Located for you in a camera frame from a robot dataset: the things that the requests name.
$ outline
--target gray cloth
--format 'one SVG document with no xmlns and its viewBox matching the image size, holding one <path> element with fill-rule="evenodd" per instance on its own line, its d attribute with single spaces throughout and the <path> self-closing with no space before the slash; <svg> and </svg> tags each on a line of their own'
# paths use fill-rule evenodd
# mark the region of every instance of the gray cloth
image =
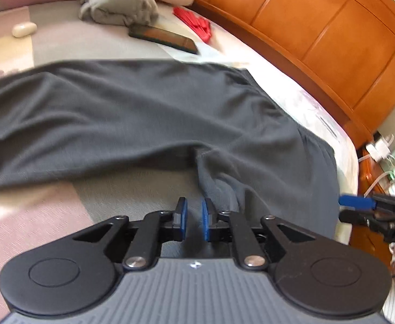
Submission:
<svg viewBox="0 0 395 324">
<path fill-rule="evenodd" d="M 131 165 L 196 167 L 200 189 L 220 210 L 249 220 L 271 213 L 334 234 L 332 148 L 246 70 L 67 61 L 0 79 L 0 188 Z"/>
<path fill-rule="evenodd" d="M 148 25 L 159 16 L 154 0 L 80 0 L 80 3 L 79 18 L 92 18 L 101 24 Z"/>
</svg>

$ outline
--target gray ribbed surface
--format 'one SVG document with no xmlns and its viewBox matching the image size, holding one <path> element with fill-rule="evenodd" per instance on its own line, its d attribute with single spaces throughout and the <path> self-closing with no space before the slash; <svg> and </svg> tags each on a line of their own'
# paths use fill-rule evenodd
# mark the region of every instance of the gray ribbed surface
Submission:
<svg viewBox="0 0 395 324">
<path fill-rule="evenodd" d="M 2 324 L 384 324 L 378 314 L 354 320 L 309 316 L 284 301 L 265 274 L 240 270 L 232 259 L 160 259 L 146 272 L 123 278 L 104 303 L 72 318 L 26 318 L 13 313 Z"/>
</svg>

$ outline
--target white charger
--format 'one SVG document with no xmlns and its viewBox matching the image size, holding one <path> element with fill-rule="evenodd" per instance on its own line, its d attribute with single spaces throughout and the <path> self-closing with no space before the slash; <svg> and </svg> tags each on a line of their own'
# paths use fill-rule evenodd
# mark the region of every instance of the white charger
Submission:
<svg viewBox="0 0 395 324">
<path fill-rule="evenodd" d="M 392 136 L 389 142 L 386 138 L 382 136 L 378 141 L 376 141 L 374 145 L 372 143 L 367 144 L 365 146 L 365 149 L 368 151 L 372 159 L 374 159 L 376 162 L 379 162 L 382 159 L 387 158 L 391 154 L 389 146 L 391 145 L 393 140 L 394 136 Z"/>
</svg>

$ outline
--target red fabric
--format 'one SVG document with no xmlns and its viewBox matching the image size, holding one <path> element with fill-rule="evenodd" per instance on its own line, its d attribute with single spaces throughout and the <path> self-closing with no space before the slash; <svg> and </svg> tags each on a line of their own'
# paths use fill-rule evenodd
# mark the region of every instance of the red fabric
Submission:
<svg viewBox="0 0 395 324">
<path fill-rule="evenodd" d="M 181 19 L 186 25 L 192 29 L 204 43 L 208 43 L 211 39 L 211 24 L 203 17 L 196 17 L 192 11 L 185 10 L 181 7 L 174 7 L 173 14 Z"/>
</svg>

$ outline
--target wooden headboard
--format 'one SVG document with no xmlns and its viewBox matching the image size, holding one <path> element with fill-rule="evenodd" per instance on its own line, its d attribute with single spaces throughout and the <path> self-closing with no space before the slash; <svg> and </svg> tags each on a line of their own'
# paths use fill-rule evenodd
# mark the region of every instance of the wooden headboard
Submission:
<svg viewBox="0 0 395 324">
<path fill-rule="evenodd" d="M 394 0 L 195 0 L 192 9 L 299 83 L 357 148 L 395 106 Z"/>
</svg>

